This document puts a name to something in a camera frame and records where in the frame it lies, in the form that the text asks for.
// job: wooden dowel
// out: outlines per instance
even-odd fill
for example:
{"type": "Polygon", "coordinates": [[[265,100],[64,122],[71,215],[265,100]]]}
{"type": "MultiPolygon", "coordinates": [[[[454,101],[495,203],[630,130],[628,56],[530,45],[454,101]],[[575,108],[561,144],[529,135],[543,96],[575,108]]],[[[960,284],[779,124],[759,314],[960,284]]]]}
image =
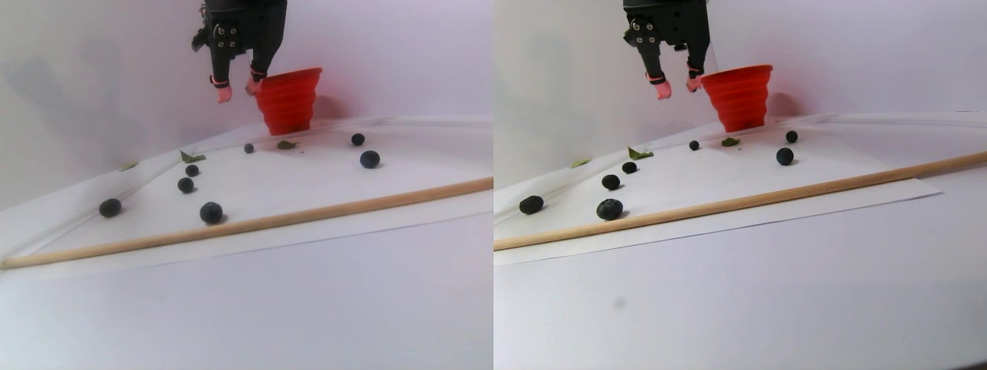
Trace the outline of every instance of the wooden dowel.
{"type": "Polygon", "coordinates": [[[231,222],[226,224],[203,227],[172,234],[131,239],[123,242],[101,244],[92,247],[67,251],[58,251],[32,256],[10,258],[0,261],[0,269],[17,268],[38,264],[61,262],[72,259],[117,254],[142,250],[145,248],[165,246],[175,243],[221,237],[225,235],[246,233],[250,231],[293,225],[303,222],[317,221],[332,217],[369,212],[379,209],[398,207],[421,203],[430,200],[469,194],[494,188],[494,178],[473,180],[470,182],[433,187],[424,190],[405,192],[401,194],[382,196],[373,199],[330,205],[298,212],[284,213],[253,220],[231,222]]]}
{"type": "Polygon", "coordinates": [[[800,199],[831,192],[849,190],[852,188],[878,185],[896,182],[906,179],[913,179],[923,175],[931,175],[946,171],[953,171],[965,167],[981,165],[987,163],[987,152],[980,152],[947,160],[930,162],[922,165],[900,168],[896,170],[884,171],[875,174],[862,175],[827,183],[793,187],[785,190],[765,192],[757,195],[744,196],[740,198],[722,200],[712,203],[694,205],[684,208],[633,216],[614,221],[600,222],[591,225],[582,225],[545,233],[526,235],[515,238],[500,239],[493,242],[494,251],[509,250],[512,248],[533,246],[549,242],[556,242],[566,239],[581,238],[590,235],[604,234],[614,231],[633,229],[636,227],[649,226],[664,222],[684,220],[687,218],[706,216],[722,212],[729,212],[737,209],[756,207],[760,205],[779,203],[788,200],[800,199]]]}

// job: table surface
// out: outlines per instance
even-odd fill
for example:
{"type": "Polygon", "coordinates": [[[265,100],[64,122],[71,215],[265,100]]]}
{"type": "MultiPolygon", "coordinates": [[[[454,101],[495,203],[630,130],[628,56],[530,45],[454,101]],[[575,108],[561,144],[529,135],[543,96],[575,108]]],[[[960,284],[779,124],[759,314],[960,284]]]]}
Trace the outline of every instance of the table surface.
{"type": "MultiPolygon", "coordinates": [[[[893,167],[987,149],[980,112],[826,120],[846,132],[845,142],[893,167]]],[[[944,193],[495,267],[495,365],[949,369],[981,362],[987,167],[923,180],[944,193]]]]}
{"type": "MultiPolygon", "coordinates": [[[[239,146],[243,135],[197,146],[239,146]]],[[[154,161],[141,166],[156,176],[154,161]]],[[[6,271],[0,368],[491,368],[492,222],[479,214],[58,279],[6,271]]]]}

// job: red cup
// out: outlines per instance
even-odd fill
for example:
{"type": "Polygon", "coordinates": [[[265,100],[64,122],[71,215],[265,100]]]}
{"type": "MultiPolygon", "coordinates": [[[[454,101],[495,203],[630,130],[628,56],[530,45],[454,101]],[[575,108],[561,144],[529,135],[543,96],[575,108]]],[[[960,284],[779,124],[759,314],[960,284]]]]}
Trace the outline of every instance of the red cup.
{"type": "Polygon", "coordinates": [[[309,129],[315,87],[321,74],[322,68],[310,68],[268,76],[261,81],[261,91],[255,98],[272,136],[309,129]]]}
{"type": "Polygon", "coordinates": [[[703,88],[726,132],[764,125],[768,113],[770,64],[730,69],[703,76],[703,88]]]}

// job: robotic hand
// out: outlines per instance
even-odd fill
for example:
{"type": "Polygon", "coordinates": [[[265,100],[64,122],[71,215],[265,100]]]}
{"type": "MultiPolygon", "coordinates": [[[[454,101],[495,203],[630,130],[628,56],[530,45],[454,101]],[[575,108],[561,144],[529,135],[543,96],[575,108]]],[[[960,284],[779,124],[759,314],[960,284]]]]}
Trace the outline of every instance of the robotic hand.
{"type": "Polygon", "coordinates": [[[209,82],[216,88],[218,102],[229,102],[230,61],[237,55],[254,51],[247,95],[261,91],[267,68],[281,47],[287,0],[205,0],[199,7],[202,28],[191,40],[192,51],[209,46],[212,75],[209,82]]]}
{"type": "Polygon", "coordinates": [[[689,50],[689,81],[686,88],[695,93],[703,87],[703,65],[710,47],[710,21],[707,0],[624,0],[629,28],[624,41],[635,47],[645,63],[645,77],[659,100],[671,98],[672,87],[661,71],[658,47],[662,41],[675,51],[689,50]]]}

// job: green leaf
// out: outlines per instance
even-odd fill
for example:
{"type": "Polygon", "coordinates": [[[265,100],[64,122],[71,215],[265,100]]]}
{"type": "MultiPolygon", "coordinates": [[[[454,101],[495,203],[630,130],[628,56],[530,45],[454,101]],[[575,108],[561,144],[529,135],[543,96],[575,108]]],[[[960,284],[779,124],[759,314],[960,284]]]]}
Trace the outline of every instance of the green leaf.
{"type": "Polygon", "coordinates": [[[122,167],[120,167],[120,171],[121,172],[127,171],[129,169],[132,169],[134,166],[137,166],[137,162],[131,162],[123,165],[122,167]]]}
{"type": "Polygon", "coordinates": [[[182,153],[182,162],[185,162],[185,163],[195,163],[195,162],[198,162],[198,161],[205,161],[205,155],[204,154],[199,154],[199,155],[193,157],[193,156],[190,156],[190,155],[186,154],[186,152],[183,152],[181,150],[179,152],[182,153]]]}
{"type": "Polygon", "coordinates": [[[281,140],[280,142],[277,143],[277,149],[280,149],[280,150],[288,150],[288,149],[294,148],[295,145],[298,145],[298,144],[301,144],[301,143],[293,143],[293,142],[290,142],[290,141],[281,140]]]}
{"type": "Polygon", "coordinates": [[[587,164],[587,163],[589,163],[589,160],[588,160],[588,159],[584,159],[584,160],[582,160],[582,161],[575,161],[575,162],[572,162],[572,164],[571,164],[571,165],[569,165],[569,168],[571,168],[571,169],[574,169],[574,168],[576,168],[576,167],[579,167],[579,166],[582,166],[582,165],[585,165],[585,164],[587,164]]]}
{"type": "Polygon", "coordinates": [[[627,154],[631,157],[632,161],[637,161],[638,159],[644,159],[647,157],[654,157],[654,152],[641,153],[637,150],[631,149],[631,147],[627,147],[627,154]]]}

